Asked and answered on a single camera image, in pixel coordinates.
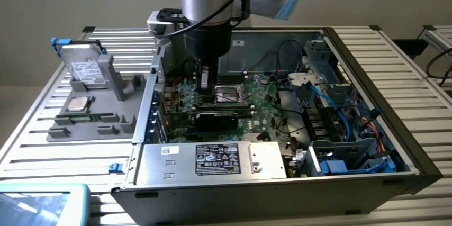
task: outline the green circuit board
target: green circuit board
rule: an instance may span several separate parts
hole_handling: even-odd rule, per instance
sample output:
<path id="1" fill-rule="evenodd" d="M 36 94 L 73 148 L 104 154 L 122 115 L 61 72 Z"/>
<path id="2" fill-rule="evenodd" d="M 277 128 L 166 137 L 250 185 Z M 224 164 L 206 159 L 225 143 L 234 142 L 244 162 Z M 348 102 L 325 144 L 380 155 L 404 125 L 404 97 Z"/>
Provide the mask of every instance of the green circuit board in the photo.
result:
<path id="1" fill-rule="evenodd" d="M 266 131 L 272 141 L 277 141 L 281 147 L 285 147 L 289 141 L 289 136 L 280 133 L 270 125 L 270 119 L 274 118 L 274 122 L 278 123 L 284 118 L 284 113 L 272 107 L 265 101 L 265 95 L 268 92 L 274 94 L 274 87 L 262 85 L 261 79 L 268 79 L 268 76 L 253 76 L 242 85 L 244 102 L 254 106 L 252 118 L 238 119 L 238 127 L 236 130 L 218 133 L 197 133 L 192 134 L 189 129 L 193 128 L 189 123 L 189 116 L 193 106 L 201 103 L 201 98 L 196 93 L 196 84 L 188 79 L 182 79 L 173 84 L 173 101 L 177 102 L 177 106 L 170 104 L 168 110 L 168 136 L 169 143 L 185 143 L 200 141 L 242 141 L 250 137 L 256 137 L 260 133 Z M 280 126 L 280 131 L 288 132 L 286 126 Z"/>

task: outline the gray wall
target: gray wall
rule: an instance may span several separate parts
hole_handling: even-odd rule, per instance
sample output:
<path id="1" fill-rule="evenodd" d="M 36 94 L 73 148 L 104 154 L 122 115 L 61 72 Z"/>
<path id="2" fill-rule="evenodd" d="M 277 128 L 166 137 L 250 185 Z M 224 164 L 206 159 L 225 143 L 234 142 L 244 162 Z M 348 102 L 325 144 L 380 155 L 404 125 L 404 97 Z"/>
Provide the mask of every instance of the gray wall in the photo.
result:
<path id="1" fill-rule="evenodd" d="M 452 24 L 450 0 L 301 0 L 286 22 L 253 25 L 378 24 L 392 37 L 414 37 L 422 24 Z M 44 85 L 58 59 L 49 38 L 76 37 L 85 25 L 144 27 L 152 10 L 180 0 L 0 0 L 0 85 Z"/>

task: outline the power supply label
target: power supply label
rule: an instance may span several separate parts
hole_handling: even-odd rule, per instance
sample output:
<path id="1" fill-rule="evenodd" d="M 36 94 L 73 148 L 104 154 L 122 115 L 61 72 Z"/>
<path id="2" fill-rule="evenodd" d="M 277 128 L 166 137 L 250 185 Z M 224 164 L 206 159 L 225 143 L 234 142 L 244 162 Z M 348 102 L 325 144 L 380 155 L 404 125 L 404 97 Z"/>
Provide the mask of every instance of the power supply label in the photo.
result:
<path id="1" fill-rule="evenodd" d="M 104 84 L 105 80 L 101 75 L 96 62 L 72 63 L 73 70 L 77 73 L 78 79 L 86 85 Z"/>
<path id="2" fill-rule="evenodd" d="M 238 144 L 196 145 L 198 176 L 240 174 Z"/>

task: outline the warning label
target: warning label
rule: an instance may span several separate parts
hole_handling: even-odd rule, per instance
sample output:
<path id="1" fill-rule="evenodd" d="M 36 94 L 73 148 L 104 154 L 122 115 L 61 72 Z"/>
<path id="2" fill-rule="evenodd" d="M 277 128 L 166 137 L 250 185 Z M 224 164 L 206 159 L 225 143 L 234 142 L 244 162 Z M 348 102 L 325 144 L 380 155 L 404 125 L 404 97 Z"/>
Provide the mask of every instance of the warning label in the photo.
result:
<path id="1" fill-rule="evenodd" d="M 72 67 L 77 73 L 80 81 L 86 85 L 105 83 L 96 62 L 72 63 Z"/>
<path id="2" fill-rule="evenodd" d="M 240 173 L 237 144 L 196 145 L 196 174 L 198 176 Z"/>

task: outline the sticker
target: sticker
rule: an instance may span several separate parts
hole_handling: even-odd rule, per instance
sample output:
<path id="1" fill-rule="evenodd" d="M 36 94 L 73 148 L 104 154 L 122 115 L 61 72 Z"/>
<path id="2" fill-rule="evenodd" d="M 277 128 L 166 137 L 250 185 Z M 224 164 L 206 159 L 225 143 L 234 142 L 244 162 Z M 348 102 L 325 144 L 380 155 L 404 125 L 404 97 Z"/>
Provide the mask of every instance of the sticker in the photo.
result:
<path id="1" fill-rule="evenodd" d="M 105 80 L 101 75 L 96 62 L 72 63 L 73 70 L 78 76 L 80 81 L 86 84 L 104 84 Z"/>
<path id="2" fill-rule="evenodd" d="M 232 41 L 232 46 L 240 46 L 240 47 L 242 47 L 242 46 L 245 46 L 245 41 L 236 41 L 236 40 L 233 40 L 233 41 Z"/>
<path id="3" fill-rule="evenodd" d="M 174 155 L 178 153 L 178 146 L 172 147 L 161 147 L 161 154 L 162 155 Z"/>
<path id="4" fill-rule="evenodd" d="M 238 144 L 196 145 L 194 172 L 198 176 L 240 174 Z"/>

